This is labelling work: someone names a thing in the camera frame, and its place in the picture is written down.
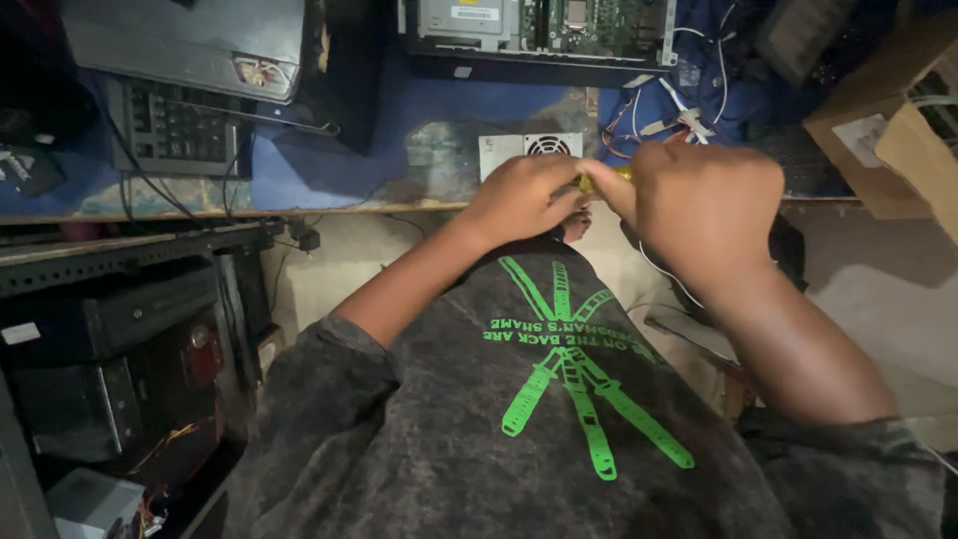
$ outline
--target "barcode sticker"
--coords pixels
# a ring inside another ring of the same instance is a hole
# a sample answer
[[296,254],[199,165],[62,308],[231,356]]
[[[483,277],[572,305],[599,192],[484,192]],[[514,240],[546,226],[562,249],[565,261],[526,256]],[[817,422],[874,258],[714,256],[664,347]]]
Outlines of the barcode sticker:
[[0,336],[3,336],[3,342],[13,345],[28,340],[39,339],[40,330],[36,329],[36,324],[33,322],[27,322],[0,330]]
[[499,20],[499,10],[496,8],[467,8],[464,6],[453,6],[452,18]]

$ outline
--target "desktop computer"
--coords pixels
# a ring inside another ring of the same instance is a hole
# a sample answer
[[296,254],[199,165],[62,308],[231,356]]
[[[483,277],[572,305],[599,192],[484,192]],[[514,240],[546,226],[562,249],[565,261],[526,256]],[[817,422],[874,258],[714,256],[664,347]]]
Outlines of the desktop computer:
[[667,72],[676,0],[397,0],[413,72],[633,87]]

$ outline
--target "acid wash shirt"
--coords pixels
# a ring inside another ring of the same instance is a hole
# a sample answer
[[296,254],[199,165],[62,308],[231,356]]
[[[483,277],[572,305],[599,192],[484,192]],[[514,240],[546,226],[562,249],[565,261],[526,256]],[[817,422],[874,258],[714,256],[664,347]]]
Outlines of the acid wash shirt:
[[229,538],[939,535],[942,472],[901,422],[756,410],[736,433],[547,239],[485,257],[391,350],[313,323],[258,419]]

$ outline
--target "white label sticker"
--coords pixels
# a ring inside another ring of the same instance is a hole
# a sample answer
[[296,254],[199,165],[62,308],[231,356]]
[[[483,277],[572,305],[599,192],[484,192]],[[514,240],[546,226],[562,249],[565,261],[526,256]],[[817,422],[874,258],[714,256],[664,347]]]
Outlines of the white label sticker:
[[496,8],[466,8],[463,6],[453,6],[452,18],[499,20],[499,10]]
[[39,339],[40,330],[36,329],[36,324],[33,322],[27,322],[0,330],[0,335],[3,335],[3,342],[6,344],[19,344],[28,340]]
[[888,121],[881,114],[859,118],[853,122],[835,126],[832,132],[842,141],[866,169],[878,169],[885,162],[875,156],[875,146],[888,129]]

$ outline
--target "right hand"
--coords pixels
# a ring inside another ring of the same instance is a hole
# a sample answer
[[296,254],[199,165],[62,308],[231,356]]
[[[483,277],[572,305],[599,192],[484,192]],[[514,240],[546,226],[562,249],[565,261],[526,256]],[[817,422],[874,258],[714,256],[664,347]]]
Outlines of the right hand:
[[775,161],[745,148],[647,142],[631,168],[629,184],[599,161],[577,165],[694,291],[774,268],[768,233],[785,186]]

